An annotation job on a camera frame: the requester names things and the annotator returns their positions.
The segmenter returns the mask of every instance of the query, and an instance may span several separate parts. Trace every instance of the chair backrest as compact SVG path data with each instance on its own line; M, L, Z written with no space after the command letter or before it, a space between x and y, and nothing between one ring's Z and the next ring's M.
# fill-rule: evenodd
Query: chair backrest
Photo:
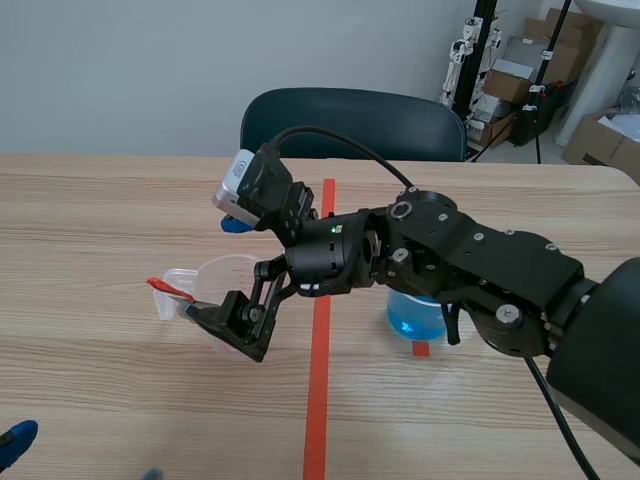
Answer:
M357 140L388 160L464 160L466 131L439 103L392 93L345 88L283 88L257 97L244 114L240 146L255 152L289 127L313 125ZM289 158L365 158L332 138L315 134L287 140Z

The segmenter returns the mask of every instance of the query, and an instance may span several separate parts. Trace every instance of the black cable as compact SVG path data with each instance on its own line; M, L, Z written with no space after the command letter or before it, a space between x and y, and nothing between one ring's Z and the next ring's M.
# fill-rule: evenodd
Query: black cable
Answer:
M278 135L273 137L273 139L269 143L271 144L271 146L275 147L279 151L280 145L285 140L288 140L294 135L299 135L301 133L316 133L318 135L324 135L325 137L331 137L331 138L335 138L336 140L340 140L341 142L352 146L356 150L359 150L361 153L363 153L370 159L378 162L380 165L386 168L389 172L391 172L393 176L395 176L398 180L400 180L407 188L413 187L413 183L411 183L409 179L400 172L400 170L398 170L396 167L391 165L387 160L382 158L380 155L378 155L376 152L371 150L369 147L366 147L360 142L357 142L349 137L346 137L338 132L334 132L333 130L329 130L327 128L313 127L313 126L287 128L286 130L283 130Z
M549 409L551 410L553 417L556 419L558 428L560 429L562 436L567 442L569 450L571 450L571 453L575 457L576 462L578 462L578 465L589 480L600 480L600 477L598 477L598 474L589 463L589 460L587 460L587 457L584 456L580 445L578 445L578 442L576 441L576 437L573 436L571 428L567 423L567 419L564 418L560 407L556 404L553 398L551 398L551 393L549 393L549 388L547 387L547 381L542 376L542 373L536 365L536 362L534 362L532 358L525 358L524 361L527 363L527 367L529 367L531 375L533 375L533 378L538 384L538 387L542 392L542 396L547 401L547 405L549 405Z
M484 152L486 152L486 151L489 149L489 147L490 147L491 145L493 145L493 142L495 142L495 141L496 141L496 139L497 139L500 135L502 135L502 133L503 133L503 132L507 129L507 127L508 127L509 125L511 125L512 123L513 123L513 119L509 120L509 121L507 122L507 124L506 124L504 127L502 127L502 129L501 129L501 130L496 134L496 136L495 136L495 137L493 137L491 140L489 140L489 143L487 143L487 144L485 145L485 147L484 147L482 150L480 150L480 153L478 153L475 157L473 157L473 158L471 159L471 163L475 163L476 161L478 161L478 159L480 158L480 155L482 155Z

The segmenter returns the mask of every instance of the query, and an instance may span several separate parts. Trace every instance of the white robot part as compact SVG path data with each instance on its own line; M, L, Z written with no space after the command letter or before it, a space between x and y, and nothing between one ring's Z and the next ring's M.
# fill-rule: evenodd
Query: white robot part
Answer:
M213 196L213 204L217 208L251 227L258 223L259 218L238 205L238 188L254 157L254 153L249 150L243 149L236 153L218 191Z

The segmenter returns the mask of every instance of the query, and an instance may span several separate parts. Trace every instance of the black robotic arm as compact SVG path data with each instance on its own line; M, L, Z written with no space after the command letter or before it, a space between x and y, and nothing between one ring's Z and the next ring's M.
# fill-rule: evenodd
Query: black robotic arm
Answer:
M313 193L293 182L277 145L241 151L214 203L256 230L272 230L284 252L256 265L250 298L229 292L223 305L196 302L187 316L261 362L278 306L295 293L338 295L379 283L428 295L443 306L450 344L460 342L465 310L495 350L550 357L555 401L640 465L640 259L599 285L550 240L493 230L451 199L403 183L390 205L318 219Z

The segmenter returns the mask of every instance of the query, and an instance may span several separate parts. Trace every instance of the red tape line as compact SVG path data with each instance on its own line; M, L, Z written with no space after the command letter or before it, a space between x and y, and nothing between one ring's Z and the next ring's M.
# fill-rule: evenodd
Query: red tape line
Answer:
M322 185L322 217L335 210L336 181ZM329 390L329 325L331 297L315 299L311 332L311 364L307 399L307 430L304 437L303 480L325 480L327 468L327 403Z

